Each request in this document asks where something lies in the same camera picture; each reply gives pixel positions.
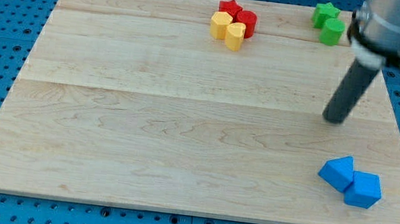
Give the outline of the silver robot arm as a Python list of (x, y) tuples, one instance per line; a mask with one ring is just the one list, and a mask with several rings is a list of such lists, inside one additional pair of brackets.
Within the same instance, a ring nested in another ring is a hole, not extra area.
[(400, 69), (400, 0), (365, 0), (353, 11), (348, 38), (365, 68)]

